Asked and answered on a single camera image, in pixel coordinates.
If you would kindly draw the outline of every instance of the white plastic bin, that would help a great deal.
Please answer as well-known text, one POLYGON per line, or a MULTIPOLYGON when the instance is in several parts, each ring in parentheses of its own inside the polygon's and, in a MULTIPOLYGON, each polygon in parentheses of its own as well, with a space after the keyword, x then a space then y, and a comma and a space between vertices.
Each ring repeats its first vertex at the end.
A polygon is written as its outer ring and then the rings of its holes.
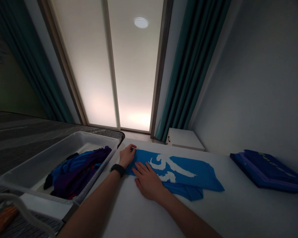
POLYGON ((119 140, 115 138, 88 132, 75 132, 3 174, 0 177, 0 185, 56 202, 69 204, 76 201, 76 203, 80 203, 116 152, 118 145, 119 140), (68 200, 51 196, 50 192, 54 189, 53 187, 43 190, 47 175, 68 156, 76 152, 81 154, 86 151, 96 150, 106 145, 112 149, 111 153, 77 197, 68 200))

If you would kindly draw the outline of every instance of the curtain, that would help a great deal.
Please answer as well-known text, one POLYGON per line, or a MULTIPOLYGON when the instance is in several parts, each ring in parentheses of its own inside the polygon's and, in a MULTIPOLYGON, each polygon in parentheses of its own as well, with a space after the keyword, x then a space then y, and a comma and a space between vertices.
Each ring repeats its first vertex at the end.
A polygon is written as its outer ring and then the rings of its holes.
POLYGON ((188 0, 167 97, 155 137, 186 130, 198 100, 231 0, 188 0))
POLYGON ((73 123, 23 0, 0 0, 0 31, 50 120, 73 123))

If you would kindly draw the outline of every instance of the hand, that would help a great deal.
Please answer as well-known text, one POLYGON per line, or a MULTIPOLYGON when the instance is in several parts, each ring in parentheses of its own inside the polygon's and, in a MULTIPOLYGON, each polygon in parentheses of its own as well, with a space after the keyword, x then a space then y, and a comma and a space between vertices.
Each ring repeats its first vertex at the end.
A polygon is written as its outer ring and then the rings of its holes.
POLYGON ((137 170, 133 167, 132 171, 137 176, 135 182, 141 194, 149 200, 158 202, 169 191, 162 185, 160 178, 147 162, 146 166, 141 162, 135 165, 137 170))
POLYGON ((125 149, 123 149, 119 155, 119 165, 123 166, 125 169, 127 168, 127 166, 132 162, 135 153, 136 153, 136 149, 137 146, 130 144, 128 145, 125 149))

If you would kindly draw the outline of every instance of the white cable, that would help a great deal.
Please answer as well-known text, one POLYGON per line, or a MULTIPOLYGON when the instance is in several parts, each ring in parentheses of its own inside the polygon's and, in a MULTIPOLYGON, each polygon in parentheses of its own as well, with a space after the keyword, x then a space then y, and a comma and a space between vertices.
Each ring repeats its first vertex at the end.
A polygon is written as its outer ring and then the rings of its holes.
POLYGON ((49 225, 43 223, 35 216, 33 216, 24 202, 18 196, 9 193, 0 193, 0 199, 13 201, 14 205, 19 209, 20 213, 22 214, 24 219, 28 221, 28 223, 43 230, 44 232, 49 234, 51 238, 55 238, 55 232, 53 231, 53 229, 49 225))

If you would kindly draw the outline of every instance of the sliding glass door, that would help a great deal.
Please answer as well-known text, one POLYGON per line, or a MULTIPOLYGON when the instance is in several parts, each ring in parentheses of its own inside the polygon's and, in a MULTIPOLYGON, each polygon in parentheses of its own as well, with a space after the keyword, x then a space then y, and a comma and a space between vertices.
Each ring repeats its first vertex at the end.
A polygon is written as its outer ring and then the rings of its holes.
POLYGON ((88 123, 148 132, 163 0, 51 0, 88 123))
POLYGON ((149 131, 162 8, 162 0, 108 0, 122 128, 149 131))

